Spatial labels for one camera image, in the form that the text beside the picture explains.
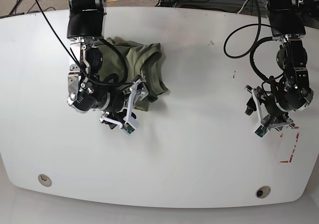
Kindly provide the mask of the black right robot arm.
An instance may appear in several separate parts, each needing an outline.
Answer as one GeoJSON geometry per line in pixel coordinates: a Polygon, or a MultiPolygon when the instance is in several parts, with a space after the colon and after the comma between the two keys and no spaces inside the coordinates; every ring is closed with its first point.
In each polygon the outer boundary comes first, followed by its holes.
{"type": "Polygon", "coordinates": [[[68,0],[67,38],[70,107],[80,113],[101,111],[99,121],[129,136],[139,123],[133,110],[155,99],[152,70],[144,58],[134,66],[104,36],[106,0],[68,0]]]}

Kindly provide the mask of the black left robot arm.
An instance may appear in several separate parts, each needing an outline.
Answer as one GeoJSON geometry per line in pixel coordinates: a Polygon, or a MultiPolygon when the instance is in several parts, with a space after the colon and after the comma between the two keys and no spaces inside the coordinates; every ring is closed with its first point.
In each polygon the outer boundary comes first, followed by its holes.
{"type": "Polygon", "coordinates": [[[269,37],[260,38],[260,7],[256,5],[258,22],[257,34],[251,48],[242,54],[249,55],[250,66],[262,80],[256,88],[249,85],[245,89],[251,94],[245,113],[256,112],[258,123],[254,133],[263,139],[271,130],[281,131],[284,127],[294,128],[289,117],[291,111],[302,111],[313,101],[314,92],[310,88],[307,70],[308,55],[302,38],[306,29],[302,22],[302,12],[312,3],[311,0],[263,0],[269,19],[267,25],[272,32],[269,37]],[[276,77],[264,75],[256,66],[254,55],[257,48],[270,41],[279,41],[280,48],[276,61],[282,73],[276,77]]]}

